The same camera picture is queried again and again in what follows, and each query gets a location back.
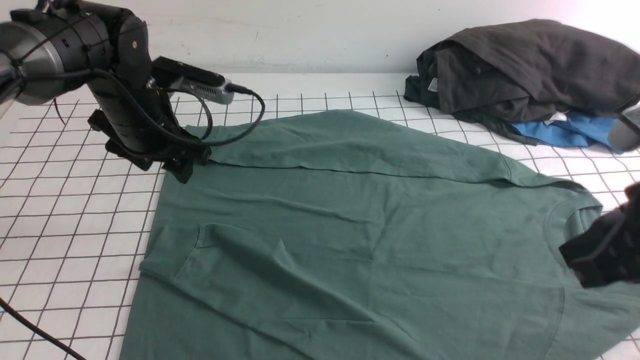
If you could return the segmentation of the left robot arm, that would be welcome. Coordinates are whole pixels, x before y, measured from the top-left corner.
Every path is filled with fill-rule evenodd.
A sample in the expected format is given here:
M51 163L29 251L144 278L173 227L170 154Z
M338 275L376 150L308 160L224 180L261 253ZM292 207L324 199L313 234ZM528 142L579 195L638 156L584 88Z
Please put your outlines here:
M162 163L187 183L211 150L183 129L174 92L224 84L208 71L160 56L151 59L147 24L126 8L84 0L40 0L1 23L1 102L43 105L87 86L99 108L89 127L107 152L147 171Z

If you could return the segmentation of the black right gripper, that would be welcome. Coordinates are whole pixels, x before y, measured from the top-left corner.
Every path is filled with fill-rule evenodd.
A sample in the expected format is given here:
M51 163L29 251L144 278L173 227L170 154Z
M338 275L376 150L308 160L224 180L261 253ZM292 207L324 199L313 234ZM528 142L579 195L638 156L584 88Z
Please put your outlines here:
M584 233L558 248L583 289L640 282L640 185L624 191L627 202L600 216Z

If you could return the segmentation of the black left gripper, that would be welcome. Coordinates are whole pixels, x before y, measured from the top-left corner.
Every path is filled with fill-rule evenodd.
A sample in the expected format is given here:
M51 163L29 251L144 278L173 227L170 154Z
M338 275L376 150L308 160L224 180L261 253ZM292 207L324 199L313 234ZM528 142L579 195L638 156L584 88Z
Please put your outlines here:
M99 76L87 86L100 107L88 122L107 135L108 152L144 171L160 162L182 184L189 182L194 166L208 163L211 147L179 125L169 94L152 75Z

